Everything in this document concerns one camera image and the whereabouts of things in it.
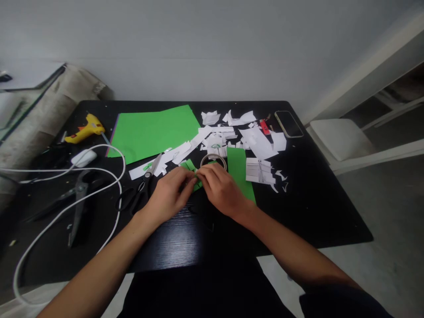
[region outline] yellow glue gun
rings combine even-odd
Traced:
[[[96,135],[101,135],[102,133],[105,133],[105,128],[102,126],[102,124],[100,123],[100,121],[97,119],[95,115],[88,114],[86,119],[88,122],[87,126],[78,127],[79,132],[77,132],[75,135],[66,137],[65,138],[66,142],[77,144],[94,133]]]

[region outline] phone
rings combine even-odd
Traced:
[[[288,110],[279,110],[274,113],[275,118],[280,124],[284,135],[287,138],[300,138],[303,137],[303,132],[299,125],[296,123],[293,115]]]

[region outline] green paper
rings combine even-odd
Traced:
[[[183,168],[186,168],[187,170],[190,170],[189,167],[187,166],[186,161],[183,163],[180,163],[180,166],[182,166]]]
[[[195,171],[196,167],[193,165],[193,161],[191,159],[188,159],[186,162],[184,162],[187,166],[187,169],[190,171]]]
[[[196,172],[196,167],[193,165],[193,161],[191,161],[191,159],[188,159],[187,161],[180,163],[180,166],[186,168],[187,170]],[[198,179],[196,184],[194,185],[193,192],[199,190],[201,187],[203,187],[202,181]]]
[[[227,148],[228,173],[231,174],[244,196],[256,204],[252,183],[246,181],[246,151]]]
[[[199,133],[198,128],[189,105],[160,112],[121,113],[111,143],[130,164],[192,140]],[[107,156],[114,158],[120,154],[109,151]]]

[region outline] sleeve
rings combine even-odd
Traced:
[[[305,318],[393,318],[369,294],[346,285],[314,288],[300,296],[299,301]]]

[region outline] white power cord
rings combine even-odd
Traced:
[[[22,304],[24,304],[24,305],[26,305],[26,306],[29,306],[29,307],[41,307],[41,306],[45,306],[45,305],[47,305],[50,301],[48,301],[48,302],[45,302],[45,303],[30,303],[28,300],[26,300],[25,298],[23,298],[22,297],[22,295],[19,293],[19,288],[18,288],[18,281],[19,281],[19,274],[20,274],[20,269],[21,269],[21,266],[22,266],[22,264],[23,264],[23,262],[24,262],[24,260],[25,260],[25,258],[27,257],[27,255],[28,255],[28,253],[30,252],[30,250],[33,248],[33,246],[35,245],[35,243],[40,239],[40,237],[42,237],[42,235],[44,234],[44,233],[46,233],[46,231],[57,221],[57,219],[63,214],[63,213],[65,213],[68,209],[70,209],[71,207],[73,207],[74,205],[76,205],[76,204],[78,204],[78,203],[80,203],[80,202],[82,202],[83,200],[85,200],[85,199],[87,199],[87,198],[89,198],[89,197],[91,197],[91,196],[93,196],[93,195],[95,195],[95,194],[97,194],[97,193],[99,193],[99,192],[101,192],[101,191],[103,191],[103,190],[105,190],[105,189],[107,189],[107,188],[110,188],[111,186],[113,186],[115,183],[117,183],[118,184],[118,186],[119,186],[119,194],[121,194],[122,193],[122,187],[121,187],[121,183],[119,182],[119,180],[123,177],[123,175],[124,175],[124,173],[125,173],[125,168],[126,168],[126,165],[125,165],[125,157],[124,157],[124,155],[122,154],[122,152],[120,152],[118,149],[116,149],[114,146],[111,146],[111,145],[107,145],[107,144],[100,144],[100,145],[96,145],[96,146],[93,146],[93,147],[91,147],[91,148],[89,148],[88,150],[92,150],[92,149],[94,149],[94,148],[97,148],[97,147],[109,147],[109,148],[112,148],[112,149],[115,149],[116,151],[118,151],[119,152],[119,154],[121,155],[121,157],[122,157],[122,163],[123,163],[123,168],[122,168],[122,173],[121,173],[121,175],[119,176],[119,178],[117,178],[116,177],[116,175],[114,174],[114,173],[112,173],[111,171],[109,171],[109,170],[106,170],[106,169],[102,169],[102,168],[77,168],[77,169],[74,169],[74,166],[84,157],[84,156],[82,156],[75,164],[73,164],[69,169],[66,169],[66,170],[17,170],[17,169],[6,169],[6,168],[0,168],[0,171],[8,171],[8,172],[61,172],[61,171],[63,171],[63,173],[62,174],[58,174],[58,175],[56,175],[56,176],[54,176],[54,177],[50,177],[50,178],[45,178],[45,179],[35,179],[35,180],[25,180],[25,181],[21,181],[21,183],[29,183],[29,182],[40,182],[40,181],[45,181],[45,180],[51,180],[51,179],[54,179],[54,178],[58,178],[58,177],[61,177],[61,176],[63,176],[63,175],[65,175],[65,174],[67,174],[68,172],[70,172],[70,171],[72,171],[72,170],[100,170],[100,171],[104,171],[104,172],[107,172],[107,173],[109,173],[110,175],[112,175],[114,178],[115,178],[115,181],[114,182],[112,182],[111,184],[109,184],[109,185],[107,185],[107,186],[105,186],[104,188],[101,188],[101,189],[99,189],[99,190],[97,190],[97,191],[95,191],[95,192],[93,192],[93,193],[90,193],[89,195],[87,195],[87,196],[85,196],[85,197],[83,197],[83,198],[81,198],[81,199],[79,199],[79,200],[77,200],[77,201],[75,201],[74,203],[72,203],[70,206],[68,206],[68,207],[66,207],[65,209],[63,209],[47,226],[46,226],[46,228],[44,229],[44,230],[42,230],[41,231],[41,233],[40,234],[38,234],[38,236],[35,238],[35,240],[30,244],[30,246],[26,249],[26,251],[25,251],[25,253],[22,255],[22,257],[20,258],[20,260],[19,260],[19,262],[18,262],[18,265],[16,266],[16,269],[15,269],[15,274],[13,275],[13,293],[15,294],[15,297],[19,300],[19,302],[20,303],[22,303]],[[118,224],[118,221],[119,221],[119,216],[120,216],[120,212],[118,211],[118,213],[117,213],[117,217],[116,217],[116,220],[115,220],[115,225],[114,225],[114,228],[113,228],[113,230],[112,230],[112,232],[111,232],[111,234],[109,235],[109,237],[107,238],[107,240],[104,242],[104,244],[102,245],[102,247],[98,250],[98,252],[97,253],[99,253],[105,246],[106,246],[106,244],[108,243],[108,241],[110,240],[110,238],[113,236],[113,234],[114,234],[114,232],[115,232],[115,230],[116,230],[116,227],[117,227],[117,224]]]

